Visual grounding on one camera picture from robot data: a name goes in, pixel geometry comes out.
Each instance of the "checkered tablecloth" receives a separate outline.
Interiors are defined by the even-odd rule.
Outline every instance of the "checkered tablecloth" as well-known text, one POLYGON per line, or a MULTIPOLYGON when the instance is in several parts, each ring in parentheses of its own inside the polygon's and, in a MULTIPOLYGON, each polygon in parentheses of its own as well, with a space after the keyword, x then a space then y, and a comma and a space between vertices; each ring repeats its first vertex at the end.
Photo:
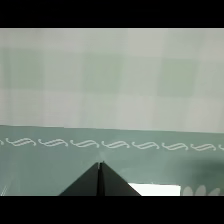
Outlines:
POLYGON ((224 131, 224 29, 0 29, 0 124, 224 131))

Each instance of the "white wavy line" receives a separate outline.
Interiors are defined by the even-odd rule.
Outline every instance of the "white wavy line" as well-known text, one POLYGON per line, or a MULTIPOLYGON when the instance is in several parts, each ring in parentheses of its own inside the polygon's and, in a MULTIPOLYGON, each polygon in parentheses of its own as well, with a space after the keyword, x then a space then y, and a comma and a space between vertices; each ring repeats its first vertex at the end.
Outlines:
POLYGON ((104 141, 102 141, 101 144, 103 146, 106 146, 107 148, 110 148, 110 149, 115 149, 115 148, 119 148, 119 147, 122 147, 122 146, 126 146, 127 148, 130 148, 130 145, 128 145, 124 141, 113 142, 113 143, 108 144, 108 145, 105 145, 104 141))
POLYGON ((29 143, 33 143, 34 146, 37 145, 36 142, 34 142, 32 139, 30 138, 22 138, 22 139, 19 139, 17 141, 14 141, 14 142, 10 142, 8 138, 5 139, 6 142, 14 145, 14 146, 21 146, 21 145, 26 145, 26 144, 29 144, 29 143))
POLYGON ((146 142, 141 145, 135 145, 135 142, 132 142, 131 144, 138 149, 148 149, 154 146, 156 146, 156 149, 159 149, 159 146, 155 142, 146 142))
POLYGON ((70 140, 70 143, 72 145, 77 146, 77 147, 88 147, 88 146, 91 146, 91 145, 96 145, 97 148, 100 147, 100 145, 97 142, 93 141, 93 140, 86 140, 84 142, 79 142, 79 143, 74 143, 73 140, 70 140))
POLYGON ((169 146, 166 146, 165 143, 162 143, 162 146, 168 150, 177 150, 177 149, 180 149, 183 147, 185 148, 185 150, 188 150, 188 146, 186 146, 184 143, 176 143, 176 144, 169 145, 169 146))
POLYGON ((38 139, 38 142, 47 147, 52 147, 52 146, 56 146, 56 145, 60 145, 60 144, 65 144, 66 147, 68 146, 68 143, 62 139, 55 139, 55 140, 52 140, 49 142, 42 142, 41 139, 38 139))
POLYGON ((220 149, 224 150, 224 148, 222 148, 222 145, 219 145, 218 147, 219 147, 220 149))
POLYGON ((191 146, 191 148, 193 148, 199 152, 207 150, 207 149, 213 149, 213 151, 216 150, 216 147, 212 144, 204 144, 204 145, 200 145, 200 146, 194 146, 193 144, 191 144, 190 146, 191 146))

